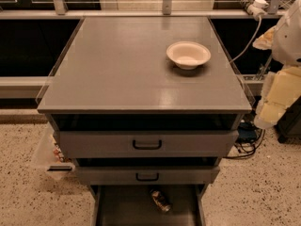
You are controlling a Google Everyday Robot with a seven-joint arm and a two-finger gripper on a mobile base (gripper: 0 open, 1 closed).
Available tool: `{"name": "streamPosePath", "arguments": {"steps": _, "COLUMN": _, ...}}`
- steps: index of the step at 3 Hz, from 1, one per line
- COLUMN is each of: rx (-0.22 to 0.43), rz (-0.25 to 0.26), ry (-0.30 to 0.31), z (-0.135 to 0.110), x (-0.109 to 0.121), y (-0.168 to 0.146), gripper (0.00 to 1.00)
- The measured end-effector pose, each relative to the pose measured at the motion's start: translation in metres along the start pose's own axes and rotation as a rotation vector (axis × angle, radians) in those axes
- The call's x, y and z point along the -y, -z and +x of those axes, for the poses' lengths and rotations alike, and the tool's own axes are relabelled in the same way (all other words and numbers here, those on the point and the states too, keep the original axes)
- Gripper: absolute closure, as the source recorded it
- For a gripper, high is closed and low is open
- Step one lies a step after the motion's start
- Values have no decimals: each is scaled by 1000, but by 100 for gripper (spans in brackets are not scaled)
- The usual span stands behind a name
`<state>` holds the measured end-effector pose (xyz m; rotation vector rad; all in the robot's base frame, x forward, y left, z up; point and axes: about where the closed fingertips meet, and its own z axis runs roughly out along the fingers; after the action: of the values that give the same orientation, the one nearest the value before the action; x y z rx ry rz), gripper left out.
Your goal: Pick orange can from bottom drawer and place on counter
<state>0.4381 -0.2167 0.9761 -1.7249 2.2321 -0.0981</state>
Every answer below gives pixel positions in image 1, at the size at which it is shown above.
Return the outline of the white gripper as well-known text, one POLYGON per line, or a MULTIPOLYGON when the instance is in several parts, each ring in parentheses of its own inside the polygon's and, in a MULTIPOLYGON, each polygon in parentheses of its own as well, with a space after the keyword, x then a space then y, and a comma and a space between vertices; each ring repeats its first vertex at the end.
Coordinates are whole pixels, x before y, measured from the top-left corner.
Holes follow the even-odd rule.
MULTIPOLYGON (((271 50, 275 27, 254 40, 252 46, 260 50, 271 50)), ((261 100, 256 109, 255 125, 261 129, 273 127, 301 96, 301 69, 290 67, 265 77, 261 100)))

